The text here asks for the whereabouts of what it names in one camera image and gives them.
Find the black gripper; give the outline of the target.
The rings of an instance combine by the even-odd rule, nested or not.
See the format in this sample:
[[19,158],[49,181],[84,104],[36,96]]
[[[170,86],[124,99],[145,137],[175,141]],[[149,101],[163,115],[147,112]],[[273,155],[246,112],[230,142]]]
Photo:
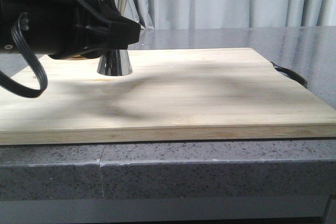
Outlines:
[[102,0],[1,0],[1,53],[17,54],[12,27],[20,20],[36,54],[98,58],[139,41],[140,25]]

